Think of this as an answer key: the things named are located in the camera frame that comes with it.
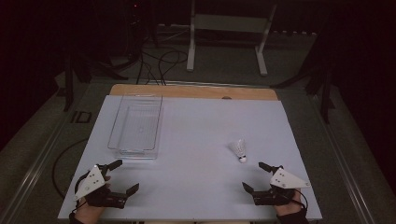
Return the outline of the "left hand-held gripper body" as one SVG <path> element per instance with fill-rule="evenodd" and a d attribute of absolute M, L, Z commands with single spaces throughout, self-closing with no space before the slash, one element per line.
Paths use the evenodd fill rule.
<path fill-rule="evenodd" d="M 105 165 L 94 165 L 91 170 L 78 179 L 75 187 L 74 200 L 84 198 L 88 205 L 97 207 L 113 207 L 122 209 L 128 197 L 125 193 L 112 192 L 106 186 Z"/>

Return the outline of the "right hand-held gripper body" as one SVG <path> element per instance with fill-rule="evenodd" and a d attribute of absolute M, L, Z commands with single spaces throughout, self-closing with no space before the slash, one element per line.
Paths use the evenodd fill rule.
<path fill-rule="evenodd" d="M 309 188 L 311 184 L 300 177 L 279 168 L 270 178 L 270 188 L 265 191 L 254 190 L 250 194 L 256 205 L 283 205 L 292 201 L 296 189 Z"/>

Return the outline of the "white feather shuttlecock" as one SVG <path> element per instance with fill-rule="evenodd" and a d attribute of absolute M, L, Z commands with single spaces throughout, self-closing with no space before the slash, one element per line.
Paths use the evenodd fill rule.
<path fill-rule="evenodd" d="M 247 162 L 247 154 L 245 147 L 245 140 L 239 139 L 237 141 L 231 142 L 228 145 L 229 149 L 234 153 L 234 155 L 238 158 L 241 163 Z"/>

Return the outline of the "clear plastic container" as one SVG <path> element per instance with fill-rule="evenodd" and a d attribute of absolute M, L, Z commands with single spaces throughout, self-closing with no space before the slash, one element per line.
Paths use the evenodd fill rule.
<path fill-rule="evenodd" d="M 156 94 L 125 94 L 115 118 L 107 147 L 118 159 L 155 160 L 163 97 Z"/>

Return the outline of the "person's right hand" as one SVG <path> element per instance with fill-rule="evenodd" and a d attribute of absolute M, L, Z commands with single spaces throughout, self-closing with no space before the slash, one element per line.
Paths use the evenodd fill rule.
<path fill-rule="evenodd" d="M 288 204 L 283 204 L 283 205 L 275 205 L 274 206 L 276 210 L 276 214 L 279 217 L 298 213 L 301 211 L 302 206 L 301 206 L 301 192 L 296 189 L 294 191 L 294 196 L 292 198 L 292 201 Z"/>

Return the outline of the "person's left hand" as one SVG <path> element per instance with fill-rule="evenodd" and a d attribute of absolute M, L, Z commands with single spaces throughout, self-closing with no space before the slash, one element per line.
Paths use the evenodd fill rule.
<path fill-rule="evenodd" d="M 97 207 L 88 205 L 84 198 L 78 202 L 78 208 L 75 212 L 75 217 L 84 224 L 96 224 L 100 216 L 105 212 L 105 207 Z"/>

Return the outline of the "white table sheet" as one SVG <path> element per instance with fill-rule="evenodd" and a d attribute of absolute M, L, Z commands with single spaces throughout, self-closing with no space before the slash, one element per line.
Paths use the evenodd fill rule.
<path fill-rule="evenodd" d="M 246 163 L 228 147 L 239 139 Z M 126 161 L 111 172 L 112 190 L 139 190 L 124 208 L 107 209 L 104 220 L 273 220 L 273 208 L 255 205 L 242 185 L 269 188 L 259 162 L 308 178 L 279 101 L 166 98 L 158 149 L 155 160 Z"/>

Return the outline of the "black tripod stand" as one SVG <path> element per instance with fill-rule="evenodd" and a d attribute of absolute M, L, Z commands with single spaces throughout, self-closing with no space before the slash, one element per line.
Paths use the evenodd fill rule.
<path fill-rule="evenodd" d="M 324 31 L 320 32 L 306 55 L 298 73 L 280 83 L 271 85 L 273 89 L 284 89 L 304 78 L 309 78 L 304 90 L 307 95 L 315 95 L 322 90 L 320 101 L 320 115 L 329 123 L 329 108 L 331 105 L 330 92 L 332 81 L 331 60 L 333 50 L 332 36 Z"/>
<path fill-rule="evenodd" d="M 64 112 L 74 103 L 74 77 L 82 83 L 89 83 L 92 80 L 92 69 L 116 80 L 127 80 L 127 77 L 122 77 L 81 50 L 68 45 L 64 48 Z"/>

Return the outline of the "white metal stand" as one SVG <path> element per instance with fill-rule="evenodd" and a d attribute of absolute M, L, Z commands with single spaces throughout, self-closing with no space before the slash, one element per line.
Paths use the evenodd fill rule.
<path fill-rule="evenodd" d="M 192 72 L 194 70 L 196 49 L 195 31 L 210 30 L 261 34 L 262 40 L 255 47 L 255 54 L 260 75 L 262 77 L 268 75 L 263 50 L 276 14 L 276 3 L 270 4 L 269 14 L 264 18 L 200 14 L 195 12 L 195 7 L 196 0 L 191 0 L 190 45 L 187 58 L 188 71 Z"/>

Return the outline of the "black rectangular floor bracket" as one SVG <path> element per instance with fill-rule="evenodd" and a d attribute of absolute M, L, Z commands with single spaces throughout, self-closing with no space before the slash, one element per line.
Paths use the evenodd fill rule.
<path fill-rule="evenodd" d="M 71 123 L 89 123 L 92 119 L 92 113 L 86 111 L 75 111 L 70 120 Z"/>

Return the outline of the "metal floor rail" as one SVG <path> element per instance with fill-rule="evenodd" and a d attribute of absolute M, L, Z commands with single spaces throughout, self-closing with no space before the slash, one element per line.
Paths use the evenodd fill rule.
<path fill-rule="evenodd" d="M 68 112 L 64 112 L 63 97 L 50 97 L 0 153 L 0 224 L 15 223 L 88 87 L 81 84 L 74 88 Z"/>
<path fill-rule="evenodd" d="M 361 221 L 361 224 L 376 224 L 374 216 L 370 211 L 362 193 L 361 188 L 359 187 L 356 179 L 354 178 L 349 166 L 347 165 L 347 161 L 344 157 L 344 154 L 340 148 L 338 141 L 335 138 L 334 132 L 330 124 L 326 123 L 324 118 L 321 116 L 319 111 L 319 98 L 314 96 L 307 96 L 311 106 L 313 107 L 316 116 L 318 117 L 321 126 L 324 128 L 327 138 L 330 141 L 332 154 L 335 159 L 336 166 L 339 170 L 340 176 L 344 181 L 344 185 L 346 186 L 346 190 L 348 192 L 349 198 L 352 201 L 357 215 Z"/>

